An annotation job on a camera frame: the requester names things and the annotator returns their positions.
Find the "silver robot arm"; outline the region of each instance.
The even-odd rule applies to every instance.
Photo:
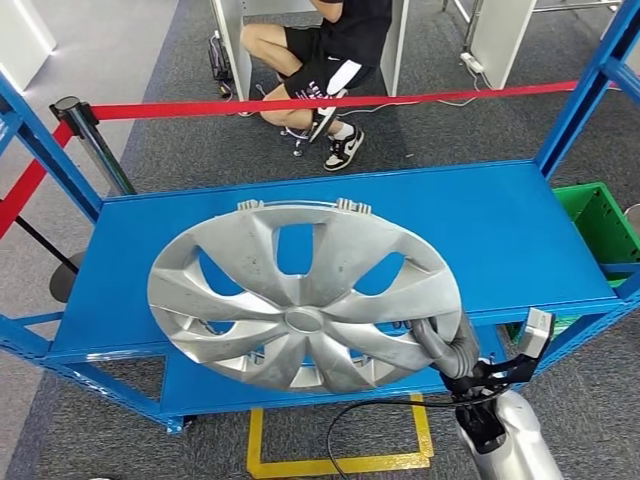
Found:
[[[434,364],[454,401],[482,399],[487,389],[504,390],[509,384],[531,380],[552,332],[552,315],[532,308],[522,332],[518,356],[497,365],[478,361],[468,368],[472,356],[478,358],[478,345],[468,320],[463,318],[457,339],[444,347]],[[419,331],[415,334],[421,342],[429,340]],[[426,346],[433,349],[433,345]],[[460,442],[482,480],[563,478],[542,437],[537,417],[518,393],[506,390],[486,402],[459,406],[456,420]]]

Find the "white sock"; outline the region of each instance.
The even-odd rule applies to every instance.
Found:
[[[345,138],[353,135],[355,129],[353,128],[353,125],[349,125],[348,123],[343,123],[342,128],[340,128],[337,133],[333,135],[336,140],[344,140]]]

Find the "wheel cover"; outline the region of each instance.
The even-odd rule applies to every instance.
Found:
[[[239,207],[177,236],[149,276],[147,295],[158,325],[195,362],[278,390],[359,391],[432,363],[411,330],[394,336],[378,326],[430,322],[450,342],[460,324],[457,286],[439,254],[366,206]],[[286,275],[277,265],[277,233],[296,224],[312,226],[312,265],[304,275]],[[216,292],[205,280],[200,252],[245,291]],[[392,252],[405,259],[389,288],[377,295],[353,288]],[[231,326],[220,332],[218,322]]]

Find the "black t-shirt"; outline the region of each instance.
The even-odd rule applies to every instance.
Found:
[[[320,26],[322,47],[328,55],[352,60],[368,67],[377,66],[391,25],[392,0],[324,0],[342,3],[336,23],[327,19]]]

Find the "sneaker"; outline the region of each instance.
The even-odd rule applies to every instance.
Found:
[[[362,143],[362,140],[365,140],[365,132],[355,127],[355,132],[344,140],[330,138],[331,140],[331,155],[325,162],[325,170],[335,172],[351,163],[358,147]]]

